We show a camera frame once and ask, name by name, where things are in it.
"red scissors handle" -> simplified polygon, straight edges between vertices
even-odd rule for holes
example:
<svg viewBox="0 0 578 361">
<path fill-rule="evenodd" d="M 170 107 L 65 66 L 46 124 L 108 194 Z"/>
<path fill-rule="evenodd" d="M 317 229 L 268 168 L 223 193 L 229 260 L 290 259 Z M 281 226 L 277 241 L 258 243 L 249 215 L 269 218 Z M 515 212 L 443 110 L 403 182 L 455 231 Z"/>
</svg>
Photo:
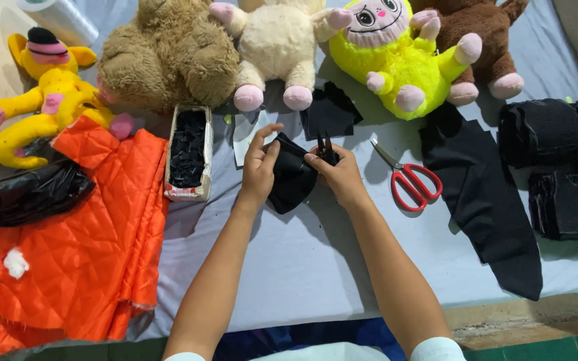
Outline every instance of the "red scissors handle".
<svg viewBox="0 0 578 361">
<path fill-rule="evenodd" d="M 432 194 L 429 189 L 427 189 L 421 179 L 416 175 L 416 173 L 414 173 L 414 171 L 412 171 L 412 168 L 420 171 L 431 179 L 436 187 L 436 193 Z M 410 207 L 405 203 L 405 201 L 403 201 L 396 189 L 396 182 L 399 182 L 401 186 L 405 188 L 418 207 Z M 436 176 L 436 174 L 423 166 L 417 164 L 406 164 L 403 166 L 401 171 L 396 170 L 392 174 L 392 193 L 394 193 L 394 198 L 400 203 L 401 207 L 410 212 L 418 212 L 425 209 L 427 206 L 427 200 L 437 199 L 442 192 L 443 184 L 441 183 L 441 180 Z"/>
</svg>

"red scissors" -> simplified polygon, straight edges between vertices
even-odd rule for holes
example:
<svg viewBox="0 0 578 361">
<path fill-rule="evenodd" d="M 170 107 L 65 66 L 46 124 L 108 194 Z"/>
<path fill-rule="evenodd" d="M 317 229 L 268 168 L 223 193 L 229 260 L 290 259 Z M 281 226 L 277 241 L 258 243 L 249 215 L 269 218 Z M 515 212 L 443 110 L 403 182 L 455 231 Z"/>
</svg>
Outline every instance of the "red scissors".
<svg viewBox="0 0 578 361">
<path fill-rule="evenodd" d="M 400 164 L 397 160 L 395 160 L 389 153 L 383 149 L 375 139 L 371 140 L 371 143 L 374 145 L 374 148 L 378 151 L 380 156 L 392 167 L 394 173 L 392 173 L 392 193 L 394 193 L 394 198 L 398 201 L 398 203 L 410 212 L 418 212 L 427 206 L 427 200 L 437 199 L 441 192 L 443 192 L 443 184 L 441 180 L 436 176 L 436 174 L 432 173 L 431 170 L 417 165 L 417 164 Z M 429 189 L 421 182 L 421 179 L 416 176 L 416 174 L 412 171 L 412 169 L 416 169 L 420 171 L 424 175 L 428 176 L 431 181 L 434 183 L 436 187 L 436 193 L 432 194 Z M 398 194 L 398 190 L 396 188 L 396 182 L 400 182 L 400 184 L 405 188 L 407 193 L 410 193 L 414 202 L 416 202 L 417 208 L 408 206 L 401 196 Z"/>
</svg>

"neon yellow plush toy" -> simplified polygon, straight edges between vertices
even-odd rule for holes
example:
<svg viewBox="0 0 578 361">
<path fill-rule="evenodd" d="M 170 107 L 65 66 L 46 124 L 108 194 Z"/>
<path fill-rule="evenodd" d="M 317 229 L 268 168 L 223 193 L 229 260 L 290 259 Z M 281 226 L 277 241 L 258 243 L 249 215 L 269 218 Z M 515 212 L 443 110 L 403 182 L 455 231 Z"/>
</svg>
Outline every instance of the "neon yellow plush toy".
<svg viewBox="0 0 578 361">
<path fill-rule="evenodd" d="M 412 16 L 407 0 L 354 0 L 345 9 L 354 20 L 329 40 L 331 57 L 401 119 L 425 116 L 441 105 L 452 81 L 481 54 L 481 38 L 470 33 L 437 55 L 436 11 Z"/>
<path fill-rule="evenodd" d="M 0 126 L 14 116 L 40 111 L 0 132 L 0 163 L 13 168 L 35 168 L 47 164 L 41 157 L 25 157 L 23 147 L 38 137 L 53 136 L 79 115 L 86 115 L 118 139 L 128 137 L 133 117 L 115 116 L 96 99 L 97 89 L 78 75 L 79 66 L 90 66 L 95 53 L 87 47 L 66 47 L 44 28 L 8 37 L 13 58 L 35 78 L 38 85 L 25 94 L 0 100 Z"/>
</svg>

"roll of plastic film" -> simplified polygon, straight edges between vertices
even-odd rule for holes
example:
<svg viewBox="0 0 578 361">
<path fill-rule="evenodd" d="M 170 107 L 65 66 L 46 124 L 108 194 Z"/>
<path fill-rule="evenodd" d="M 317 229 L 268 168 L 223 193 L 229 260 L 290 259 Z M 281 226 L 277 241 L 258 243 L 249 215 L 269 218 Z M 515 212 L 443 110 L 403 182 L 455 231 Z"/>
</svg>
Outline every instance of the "roll of plastic film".
<svg viewBox="0 0 578 361">
<path fill-rule="evenodd" d="M 68 46 L 90 47 L 100 35 L 71 0 L 17 0 L 17 6 Z"/>
</svg>

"embroidered eye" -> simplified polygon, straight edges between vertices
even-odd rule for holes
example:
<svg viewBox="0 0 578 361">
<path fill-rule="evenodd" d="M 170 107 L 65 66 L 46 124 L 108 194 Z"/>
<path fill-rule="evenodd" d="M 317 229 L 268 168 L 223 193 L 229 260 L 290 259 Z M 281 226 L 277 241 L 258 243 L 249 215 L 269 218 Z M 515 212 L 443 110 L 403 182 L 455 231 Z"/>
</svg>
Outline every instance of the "embroidered eye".
<svg viewBox="0 0 578 361">
<path fill-rule="evenodd" d="M 393 0 L 383 0 L 383 4 L 385 4 L 385 6 L 387 6 L 390 11 L 395 12 L 398 10 L 398 7 L 396 6 L 396 3 L 393 2 Z"/>
<path fill-rule="evenodd" d="M 356 15 L 356 19 L 362 26 L 372 26 L 374 24 L 374 15 L 369 10 L 363 10 Z"/>
</svg>

